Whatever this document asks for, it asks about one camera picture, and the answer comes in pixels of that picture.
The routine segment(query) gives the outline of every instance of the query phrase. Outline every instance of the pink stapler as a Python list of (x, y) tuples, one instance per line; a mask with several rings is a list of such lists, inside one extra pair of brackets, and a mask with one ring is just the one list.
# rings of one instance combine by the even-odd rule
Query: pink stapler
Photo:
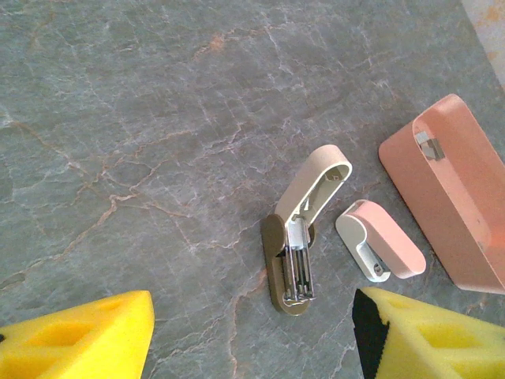
[(383, 282), (393, 272), (398, 278), (426, 269), (422, 252), (378, 204), (358, 200), (335, 222), (340, 237), (361, 271), (372, 282)]

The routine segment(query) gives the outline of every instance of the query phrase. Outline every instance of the pink box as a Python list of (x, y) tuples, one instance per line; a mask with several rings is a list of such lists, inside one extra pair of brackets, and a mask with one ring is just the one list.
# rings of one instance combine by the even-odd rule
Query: pink box
[(463, 100), (441, 99), (379, 157), (454, 283), (505, 294), (505, 166)]

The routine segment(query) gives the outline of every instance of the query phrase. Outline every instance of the beige stapler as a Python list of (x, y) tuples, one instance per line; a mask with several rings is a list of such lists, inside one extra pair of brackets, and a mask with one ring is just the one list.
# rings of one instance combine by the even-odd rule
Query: beige stapler
[(352, 171), (339, 148), (321, 146), (301, 166), (275, 214), (262, 220), (261, 237), (271, 300), (290, 315), (305, 312), (314, 298), (309, 248), (314, 220)]

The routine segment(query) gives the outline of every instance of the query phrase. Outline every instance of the yellow sponge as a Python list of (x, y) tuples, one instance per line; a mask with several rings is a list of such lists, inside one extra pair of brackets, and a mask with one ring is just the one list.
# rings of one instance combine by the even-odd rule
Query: yellow sponge
[(138, 379), (154, 328), (148, 291), (0, 328), (1, 379)]
[(505, 328), (370, 287), (353, 321), (365, 379), (505, 378)]

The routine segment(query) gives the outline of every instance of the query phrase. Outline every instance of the black tape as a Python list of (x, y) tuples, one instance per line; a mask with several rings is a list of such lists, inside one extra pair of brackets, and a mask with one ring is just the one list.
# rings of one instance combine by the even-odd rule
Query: black tape
[(375, 379), (386, 344), (389, 322), (380, 320), (377, 304), (357, 289), (353, 304), (354, 336), (365, 379)]

